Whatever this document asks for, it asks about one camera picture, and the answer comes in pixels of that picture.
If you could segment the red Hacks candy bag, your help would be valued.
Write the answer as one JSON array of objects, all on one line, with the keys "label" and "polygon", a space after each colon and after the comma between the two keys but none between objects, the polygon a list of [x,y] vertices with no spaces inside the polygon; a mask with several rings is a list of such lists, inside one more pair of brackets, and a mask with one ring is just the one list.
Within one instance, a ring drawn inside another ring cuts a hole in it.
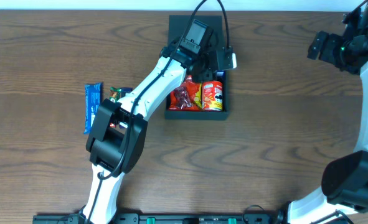
[{"label": "red Hacks candy bag", "polygon": [[194,84],[192,76],[188,75],[184,82],[170,93],[168,110],[200,111],[193,102]]}]

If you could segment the blue Eclipse mint tin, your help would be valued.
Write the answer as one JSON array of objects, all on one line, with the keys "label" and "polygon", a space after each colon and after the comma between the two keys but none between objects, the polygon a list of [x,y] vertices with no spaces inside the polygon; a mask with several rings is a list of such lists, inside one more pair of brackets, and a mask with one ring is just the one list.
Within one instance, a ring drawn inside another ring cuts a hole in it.
[{"label": "blue Eclipse mint tin", "polygon": [[223,83],[224,80],[225,80],[225,73],[224,72],[217,72],[216,73],[216,79],[217,79],[217,81]]}]

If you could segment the black gift box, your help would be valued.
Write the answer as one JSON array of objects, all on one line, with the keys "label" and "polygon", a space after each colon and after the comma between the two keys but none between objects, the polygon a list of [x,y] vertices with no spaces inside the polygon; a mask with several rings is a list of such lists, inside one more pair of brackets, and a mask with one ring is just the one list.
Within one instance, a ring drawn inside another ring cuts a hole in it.
[{"label": "black gift box", "polygon": [[[214,33],[211,41],[215,42],[217,48],[225,47],[225,39],[223,34],[223,18],[222,16],[195,16],[195,19],[210,26]],[[184,31],[189,15],[169,15],[169,29],[167,42],[170,43],[179,37]],[[179,111],[170,110],[171,97],[166,97],[164,118],[165,119],[192,119],[192,120],[216,120],[223,121],[229,116],[229,75],[228,72],[219,77],[219,81],[223,83],[222,90],[222,111]]]}]

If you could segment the yellow Hacks candy bag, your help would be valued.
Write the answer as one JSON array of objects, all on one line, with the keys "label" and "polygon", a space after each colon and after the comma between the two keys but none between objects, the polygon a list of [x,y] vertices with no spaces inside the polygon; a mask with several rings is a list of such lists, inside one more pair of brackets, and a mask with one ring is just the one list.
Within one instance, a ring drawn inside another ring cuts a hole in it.
[{"label": "yellow Hacks candy bag", "polygon": [[198,107],[199,110],[202,109],[202,84],[195,83],[194,84],[194,95],[193,95],[193,102]]}]

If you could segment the red KitKat bar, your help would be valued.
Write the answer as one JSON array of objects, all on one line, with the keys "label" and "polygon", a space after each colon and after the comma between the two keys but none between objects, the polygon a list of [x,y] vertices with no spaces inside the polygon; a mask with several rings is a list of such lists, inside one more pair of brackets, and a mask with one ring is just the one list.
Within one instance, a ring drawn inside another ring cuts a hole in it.
[{"label": "red KitKat bar", "polygon": [[120,99],[120,94],[121,94],[120,88],[115,88],[111,86],[109,100],[116,103]]}]

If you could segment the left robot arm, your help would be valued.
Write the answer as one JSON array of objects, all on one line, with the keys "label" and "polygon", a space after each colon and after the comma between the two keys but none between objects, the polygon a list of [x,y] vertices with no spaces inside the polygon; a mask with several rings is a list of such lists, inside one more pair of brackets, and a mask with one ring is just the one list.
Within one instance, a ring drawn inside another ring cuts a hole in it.
[{"label": "left robot arm", "polygon": [[82,223],[112,221],[123,177],[144,149],[149,118],[186,75],[204,81],[219,70],[237,66],[230,44],[214,44],[212,35],[211,27],[189,19],[181,36],[162,48],[155,68],[132,92],[117,102],[100,103],[86,143],[93,179],[80,214]]}]

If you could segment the blue snack bar wrapper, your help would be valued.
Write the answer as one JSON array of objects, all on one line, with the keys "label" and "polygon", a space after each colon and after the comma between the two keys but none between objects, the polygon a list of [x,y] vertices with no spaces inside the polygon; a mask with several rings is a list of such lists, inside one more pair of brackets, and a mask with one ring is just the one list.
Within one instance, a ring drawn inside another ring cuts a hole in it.
[{"label": "blue snack bar wrapper", "polygon": [[101,103],[102,83],[85,85],[85,130],[84,134],[90,134],[92,124],[98,107]]}]

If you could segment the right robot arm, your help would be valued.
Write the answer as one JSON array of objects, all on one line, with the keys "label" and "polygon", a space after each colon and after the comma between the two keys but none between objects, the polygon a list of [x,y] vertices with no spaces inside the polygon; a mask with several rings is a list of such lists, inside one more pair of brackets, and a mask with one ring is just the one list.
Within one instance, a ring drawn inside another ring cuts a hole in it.
[{"label": "right robot arm", "polygon": [[308,49],[308,58],[357,75],[362,84],[359,134],[352,152],[330,162],[321,185],[307,196],[288,203],[276,223],[351,223],[350,215],[368,212],[368,0],[344,15],[343,34],[320,31]]}]

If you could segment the red Pringles can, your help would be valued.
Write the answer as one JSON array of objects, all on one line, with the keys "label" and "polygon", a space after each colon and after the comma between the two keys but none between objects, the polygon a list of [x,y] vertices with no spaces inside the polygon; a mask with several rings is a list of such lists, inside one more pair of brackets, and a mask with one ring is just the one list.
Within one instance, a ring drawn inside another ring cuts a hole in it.
[{"label": "red Pringles can", "polygon": [[212,80],[202,84],[202,109],[204,111],[223,110],[223,84]]}]

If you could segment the dark blue chocolate bar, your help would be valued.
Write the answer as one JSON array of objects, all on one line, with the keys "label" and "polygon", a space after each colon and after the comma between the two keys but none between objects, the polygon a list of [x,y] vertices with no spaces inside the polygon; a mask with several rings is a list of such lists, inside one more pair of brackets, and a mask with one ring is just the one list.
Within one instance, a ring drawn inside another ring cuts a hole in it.
[{"label": "dark blue chocolate bar", "polygon": [[131,93],[132,91],[133,91],[133,89],[129,88],[129,87],[120,88],[120,98],[125,97],[127,94]]}]

